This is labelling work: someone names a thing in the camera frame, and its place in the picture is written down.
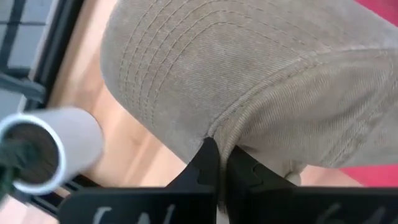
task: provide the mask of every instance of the cap fabric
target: cap fabric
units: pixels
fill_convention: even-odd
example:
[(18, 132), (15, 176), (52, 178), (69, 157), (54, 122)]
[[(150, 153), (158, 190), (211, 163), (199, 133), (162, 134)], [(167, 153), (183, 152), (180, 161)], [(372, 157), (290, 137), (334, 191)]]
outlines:
[(208, 136), (296, 183), (398, 162), (398, 28), (351, 0), (119, 0), (101, 66), (185, 162)]

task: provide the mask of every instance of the black metal frame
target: black metal frame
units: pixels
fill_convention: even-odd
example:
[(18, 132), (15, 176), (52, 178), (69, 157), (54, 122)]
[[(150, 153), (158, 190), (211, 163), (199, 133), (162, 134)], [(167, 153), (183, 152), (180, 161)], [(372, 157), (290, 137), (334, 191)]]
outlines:
[[(0, 79), (4, 81), (4, 84), (12, 84), (8, 85), (8, 88), (12, 86), (12, 90), (25, 95), (27, 98), (26, 111), (46, 107), (83, 3), (84, 0), (59, 1), (33, 80), (12, 78), (0, 74)], [(69, 193), (85, 187), (99, 187), (99, 185), (87, 177), (79, 175), (63, 186)], [(63, 201), (63, 197), (54, 192), (42, 196), (33, 196), (15, 191), (12, 196), (18, 201), (29, 203), (53, 217), (57, 216), (59, 205)]]

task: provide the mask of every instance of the tiled floor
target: tiled floor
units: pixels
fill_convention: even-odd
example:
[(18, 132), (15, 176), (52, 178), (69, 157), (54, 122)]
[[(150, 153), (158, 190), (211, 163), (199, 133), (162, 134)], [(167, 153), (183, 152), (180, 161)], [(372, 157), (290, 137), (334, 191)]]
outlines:
[(0, 1), (0, 71), (35, 66), (57, 3), (58, 0)]

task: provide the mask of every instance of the white cardboard tube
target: white cardboard tube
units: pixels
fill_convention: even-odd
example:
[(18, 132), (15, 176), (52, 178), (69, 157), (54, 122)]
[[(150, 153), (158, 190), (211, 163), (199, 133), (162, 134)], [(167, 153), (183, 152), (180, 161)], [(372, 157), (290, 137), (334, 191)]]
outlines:
[(103, 135), (97, 121), (79, 108), (17, 113), (0, 122), (0, 139), (17, 124), (36, 124), (53, 137), (58, 149), (58, 166), (50, 180), (30, 184), (16, 180), (16, 189), (32, 195), (48, 194), (89, 168), (103, 152)]

